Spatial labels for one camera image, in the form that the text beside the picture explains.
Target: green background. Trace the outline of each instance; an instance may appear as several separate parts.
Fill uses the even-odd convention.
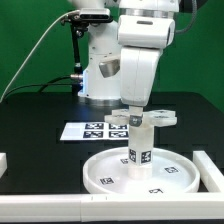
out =
[[[0,94],[48,26],[72,9],[66,0],[0,1]],[[189,14],[179,14],[177,28]],[[175,37],[159,63],[154,91],[185,91],[203,95],[224,111],[224,1],[209,0],[199,10],[193,28]],[[81,40],[81,59],[88,63],[87,38]],[[46,83],[73,71],[69,26],[57,24],[23,69],[13,87]],[[49,91],[70,91],[51,87]]]

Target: white edge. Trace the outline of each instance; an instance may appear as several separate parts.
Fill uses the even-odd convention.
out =
[[[204,151],[194,151],[193,162],[197,166],[201,180],[209,192],[224,193],[224,177]]]
[[[0,222],[224,219],[223,193],[0,196]]]
[[[6,160],[6,154],[0,153],[0,178],[7,170],[7,160]]]

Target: white round tray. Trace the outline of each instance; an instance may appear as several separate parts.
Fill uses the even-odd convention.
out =
[[[134,180],[128,176],[128,147],[103,151],[83,167],[83,181],[92,194],[197,192],[200,174],[187,158],[158,148],[153,149],[152,177]]]

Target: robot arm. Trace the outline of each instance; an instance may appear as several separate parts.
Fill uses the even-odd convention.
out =
[[[134,107],[147,105],[163,49],[173,41],[174,12],[179,1],[121,0],[118,42],[121,50],[121,99]]]

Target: black tabletop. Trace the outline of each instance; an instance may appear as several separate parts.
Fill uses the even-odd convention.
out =
[[[79,103],[69,93],[20,93],[9,97],[0,105],[0,152],[7,154],[8,163],[0,179],[0,195],[87,193],[82,181],[85,161],[105,149],[126,146],[127,141],[63,142],[62,131],[66,122],[104,121],[106,114],[119,108],[125,106]],[[145,110],[156,109],[175,110],[178,118],[176,126],[156,128],[156,147],[190,159],[194,150],[204,150],[224,171],[222,112],[195,93],[152,93]]]

